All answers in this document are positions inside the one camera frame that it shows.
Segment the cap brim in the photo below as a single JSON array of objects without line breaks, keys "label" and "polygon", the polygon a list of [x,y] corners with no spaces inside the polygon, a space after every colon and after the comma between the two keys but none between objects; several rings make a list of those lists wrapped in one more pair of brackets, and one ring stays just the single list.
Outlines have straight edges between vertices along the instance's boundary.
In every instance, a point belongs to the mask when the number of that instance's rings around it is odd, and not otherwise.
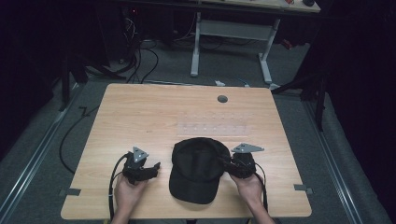
[{"label": "cap brim", "polygon": [[169,179],[169,190],[175,198],[198,204],[213,202],[219,188],[219,178],[210,182],[192,182],[186,179],[175,167]]}]

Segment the small object on desk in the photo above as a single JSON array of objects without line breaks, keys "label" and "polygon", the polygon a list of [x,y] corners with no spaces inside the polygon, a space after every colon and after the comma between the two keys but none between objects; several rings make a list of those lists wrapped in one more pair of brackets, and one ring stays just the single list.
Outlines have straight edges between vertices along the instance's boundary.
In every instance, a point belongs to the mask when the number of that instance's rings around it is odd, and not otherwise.
[{"label": "small object on desk", "polygon": [[304,5],[312,7],[315,4],[314,0],[303,0]]}]

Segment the hand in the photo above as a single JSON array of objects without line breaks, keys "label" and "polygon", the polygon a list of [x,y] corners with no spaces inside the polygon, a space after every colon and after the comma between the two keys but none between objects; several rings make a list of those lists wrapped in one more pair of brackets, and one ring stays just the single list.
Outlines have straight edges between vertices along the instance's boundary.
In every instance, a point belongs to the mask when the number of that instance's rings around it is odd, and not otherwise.
[{"label": "hand", "polygon": [[260,176],[261,180],[255,175],[245,179],[233,175],[230,175],[230,177],[238,187],[239,195],[247,204],[256,222],[259,224],[275,224],[262,205],[262,177]]},{"label": "hand", "polygon": [[129,183],[128,178],[123,174],[119,174],[117,178],[117,186],[115,188],[115,196],[117,203],[117,211],[113,217],[112,224],[128,223],[132,211],[140,200],[143,191],[149,181],[136,182],[135,185]]}]

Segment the black baseball cap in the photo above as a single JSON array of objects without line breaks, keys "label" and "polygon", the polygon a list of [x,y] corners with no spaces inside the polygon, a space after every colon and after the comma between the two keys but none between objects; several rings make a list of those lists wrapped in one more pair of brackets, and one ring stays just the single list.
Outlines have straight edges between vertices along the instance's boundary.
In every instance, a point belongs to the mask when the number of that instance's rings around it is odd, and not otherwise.
[{"label": "black baseball cap", "polygon": [[197,137],[176,143],[169,178],[171,194],[189,203],[211,203],[224,173],[219,157],[229,158],[230,151],[221,142],[211,138]]}]

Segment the wooden table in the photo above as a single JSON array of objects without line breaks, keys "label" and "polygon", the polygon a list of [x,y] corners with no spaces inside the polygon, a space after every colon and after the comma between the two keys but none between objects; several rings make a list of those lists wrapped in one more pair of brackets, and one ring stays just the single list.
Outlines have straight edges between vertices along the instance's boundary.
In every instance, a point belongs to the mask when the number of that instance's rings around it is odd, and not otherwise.
[{"label": "wooden table", "polygon": [[[227,97],[227,103],[218,101],[220,95]],[[109,218],[111,172],[133,147],[149,154],[145,167],[160,161],[161,169],[148,182],[132,218],[251,217],[226,173],[211,204],[172,197],[168,182],[174,144],[195,136],[214,138],[230,150],[241,143],[264,147],[253,157],[266,173],[269,214],[310,216],[305,192],[294,189],[294,184],[303,183],[268,89],[110,84],[70,186],[81,192],[66,197],[62,217]]]}]

